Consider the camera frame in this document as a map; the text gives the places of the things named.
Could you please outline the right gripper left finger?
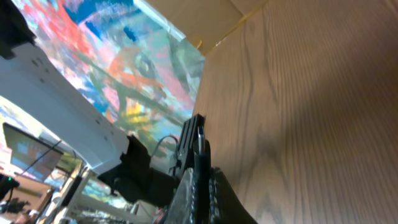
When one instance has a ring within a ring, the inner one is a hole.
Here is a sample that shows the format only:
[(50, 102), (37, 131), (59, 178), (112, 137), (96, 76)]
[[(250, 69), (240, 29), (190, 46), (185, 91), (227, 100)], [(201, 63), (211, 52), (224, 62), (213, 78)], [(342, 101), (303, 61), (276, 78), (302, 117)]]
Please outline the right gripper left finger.
[(195, 224), (198, 210), (198, 186), (193, 168), (188, 168), (168, 209), (165, 224)]

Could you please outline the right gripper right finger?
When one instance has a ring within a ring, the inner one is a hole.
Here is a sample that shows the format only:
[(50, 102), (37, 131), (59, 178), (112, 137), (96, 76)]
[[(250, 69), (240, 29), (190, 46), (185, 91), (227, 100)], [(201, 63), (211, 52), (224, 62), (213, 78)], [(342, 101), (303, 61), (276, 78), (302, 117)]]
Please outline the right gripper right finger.
[(243, 207), (219, 167), (212, 168), (209, 179), (211, 224), (257, 224)]

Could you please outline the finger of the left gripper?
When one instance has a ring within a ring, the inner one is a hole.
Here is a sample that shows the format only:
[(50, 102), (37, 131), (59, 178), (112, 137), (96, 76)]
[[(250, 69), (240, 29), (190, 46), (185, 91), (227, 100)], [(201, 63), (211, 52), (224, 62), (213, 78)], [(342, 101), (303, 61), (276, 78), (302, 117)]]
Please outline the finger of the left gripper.
[(170, 160), (169, 175), (182, 177), (186, 169), (194, 167), (193, 145), (198, 139), (198, 127), (203, 126), (204, 122), (200, 114), (184, 122), (177, 149)]

